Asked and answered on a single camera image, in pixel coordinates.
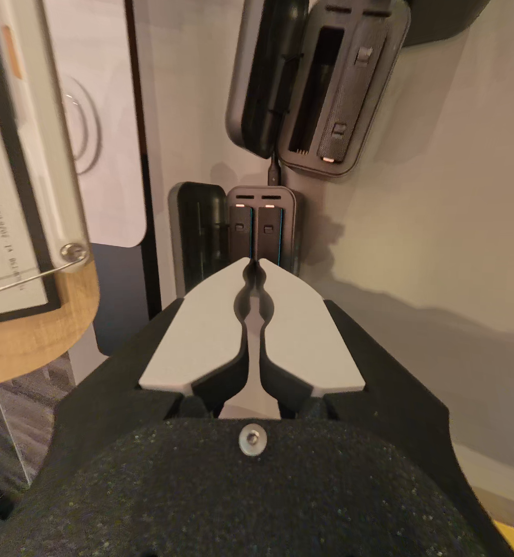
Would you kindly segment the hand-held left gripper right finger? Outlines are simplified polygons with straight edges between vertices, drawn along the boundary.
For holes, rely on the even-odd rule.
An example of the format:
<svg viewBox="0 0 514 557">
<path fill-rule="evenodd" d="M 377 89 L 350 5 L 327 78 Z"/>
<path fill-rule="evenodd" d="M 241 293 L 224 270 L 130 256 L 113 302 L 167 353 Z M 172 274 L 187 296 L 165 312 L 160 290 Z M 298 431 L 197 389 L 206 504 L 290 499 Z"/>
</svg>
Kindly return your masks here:
<svg viewBox="0 0 514 557">
<path fill-rule="evenodd" d="M 365 380 L 323 297 L 271 261 L 258 263 L 265 362 L 310 387 L 314 397 L 363 391 Z"/>
</svg>

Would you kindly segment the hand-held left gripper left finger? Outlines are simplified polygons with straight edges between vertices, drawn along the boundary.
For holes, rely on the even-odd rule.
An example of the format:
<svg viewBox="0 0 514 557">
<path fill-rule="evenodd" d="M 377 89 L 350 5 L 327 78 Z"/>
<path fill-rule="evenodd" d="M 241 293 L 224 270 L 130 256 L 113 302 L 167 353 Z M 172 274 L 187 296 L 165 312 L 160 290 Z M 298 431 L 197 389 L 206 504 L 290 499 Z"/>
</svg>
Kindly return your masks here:
<svg viewBox="0 0 514 557">
<path fill-rule="evenodd" d="M 193 393 L 196 383 L 234 362 L 247 343 L 248 271 L 241 258 L 184 296 L 141 375 L 143 389 Z"/>
</svg>

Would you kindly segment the black battery charger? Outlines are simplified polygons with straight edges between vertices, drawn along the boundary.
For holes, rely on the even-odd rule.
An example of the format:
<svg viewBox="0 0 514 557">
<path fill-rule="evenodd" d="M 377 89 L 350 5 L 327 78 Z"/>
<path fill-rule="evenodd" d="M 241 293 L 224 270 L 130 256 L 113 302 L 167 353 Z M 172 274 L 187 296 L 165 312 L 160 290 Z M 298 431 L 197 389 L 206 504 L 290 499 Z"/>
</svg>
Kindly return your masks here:
<svg viewBox="0 0 514 557">
<path fill-rule="evenodd" d="M 342 163 L 318 156 L 362 16 L 386 39 Z M 338 179 L 356 166 L 411 23 L 405 1 L 245 1 L 225 125 L 237 146 L 294 171 Z"/>
<path fill-rule="evenodd" d="M 407 1 L 411 23 L 403 47 L 452 38 L 466 30 L 489 1 Z"/>
<path fill-rule="evenodd" d="M 280 185 L 240 185 L 228 193 L 219 185 L 183 182 L 169 194 L 172 256 L 176 293 L 185 296 L 206 278 L 226 268 L 229 257 L 229 206 L 245 203 L 254 210 L 253 260 L 257 210 L 265 196 L 279 197 L 284 209 L 280 267 L 299 275 L 305 201 Z"/>
</svg>

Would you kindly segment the red-edged black battery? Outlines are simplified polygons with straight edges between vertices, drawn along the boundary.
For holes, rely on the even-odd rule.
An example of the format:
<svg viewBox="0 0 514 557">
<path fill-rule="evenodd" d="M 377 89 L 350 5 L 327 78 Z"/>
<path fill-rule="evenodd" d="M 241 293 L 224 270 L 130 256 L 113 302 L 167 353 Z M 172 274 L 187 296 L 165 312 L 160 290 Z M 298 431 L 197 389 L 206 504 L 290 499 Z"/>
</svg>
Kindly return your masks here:
<svg viewBox="0 0 514 557">
<path fill-rule="evenodd" d="M 362 16 L 352 36 L 330 113 L 319 143 L 318 156 L 327 163 L 342 163 L 357 124 L 386 39 L 382 18 Z"/>
</svg>

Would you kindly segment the wooden sign board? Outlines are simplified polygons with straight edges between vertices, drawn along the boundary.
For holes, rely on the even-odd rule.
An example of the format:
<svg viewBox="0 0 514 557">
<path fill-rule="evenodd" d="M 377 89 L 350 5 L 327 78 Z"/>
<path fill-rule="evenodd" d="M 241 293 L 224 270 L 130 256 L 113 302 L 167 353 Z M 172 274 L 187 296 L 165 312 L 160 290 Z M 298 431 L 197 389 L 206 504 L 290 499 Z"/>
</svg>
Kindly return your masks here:
<svg viewBox="0 0 514 557">
<path fill-rule="evenodd" d="M 0 323 L 0 383 L 47 365 L 69 350 L 93 323 L 100 290 L 94 261 L 56 275 L 61 308 Z"/>
</svg>

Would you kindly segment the white stand base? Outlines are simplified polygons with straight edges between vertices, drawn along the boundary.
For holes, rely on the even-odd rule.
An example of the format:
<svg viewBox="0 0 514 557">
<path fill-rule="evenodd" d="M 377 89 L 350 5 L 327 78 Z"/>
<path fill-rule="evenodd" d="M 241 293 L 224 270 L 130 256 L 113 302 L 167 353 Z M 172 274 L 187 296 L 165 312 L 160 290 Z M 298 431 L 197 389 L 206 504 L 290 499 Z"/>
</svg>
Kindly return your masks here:
<svg viewBox="0 0 514 557">
<path fill-rule="evenodd" d="M 92 243 L 130 248 L 147 229 L 124 1 L 45 1 Z"/>
</svg>

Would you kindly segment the instruction board on stand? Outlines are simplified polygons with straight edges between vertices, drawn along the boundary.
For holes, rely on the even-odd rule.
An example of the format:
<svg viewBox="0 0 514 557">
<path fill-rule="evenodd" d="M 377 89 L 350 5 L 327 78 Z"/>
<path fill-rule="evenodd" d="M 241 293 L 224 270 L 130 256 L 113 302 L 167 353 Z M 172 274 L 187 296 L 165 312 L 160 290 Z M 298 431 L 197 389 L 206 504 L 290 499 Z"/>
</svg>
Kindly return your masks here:
<svg viewBox="0 0 514 557">
<path fill-rule="evenodd" d="M 0 322 L 46 311 L 39 267 L 0 128 Z"/>
</svg>

